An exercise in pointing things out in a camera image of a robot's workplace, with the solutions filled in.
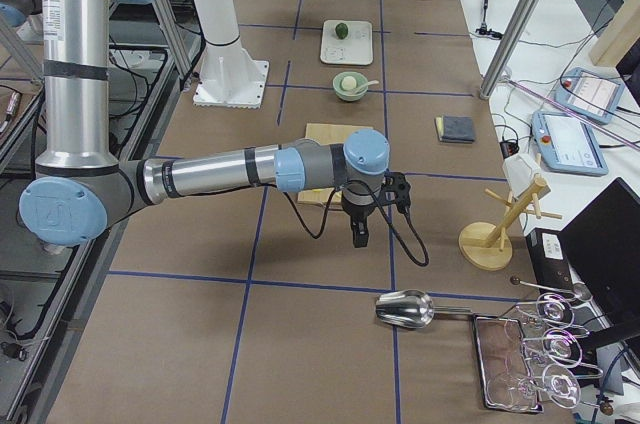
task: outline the green bowl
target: green bowl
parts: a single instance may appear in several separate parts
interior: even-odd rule
[[[340,84],[342,83],[342,79],[344,79],[347,76],[353,76],[356,79],[356,87],[361,86],[362,84],[368,81],[368,79],[362,74],[360,74],[359,72],[355,72],[355,71],[341,72],[340,74],[338,74],[336,77],[333,78],[333,90],[336,91],[336,95],[343,101],[347,101],[347,102],[358,101],[362,98],[362,96],[364,96],[367,93],[367,91],[369,90],[369,86],[362,89],[362,91],[360,91],[358,94],[349,94],[347,91],[343,90],[342,87],[340,86]]]

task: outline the black monitor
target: black monitor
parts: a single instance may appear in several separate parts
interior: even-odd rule
[[[640,319],[640,197],[614,180],[558,235],[569,263],[615,325]],[[640,337],[626,341],[637,363]]]

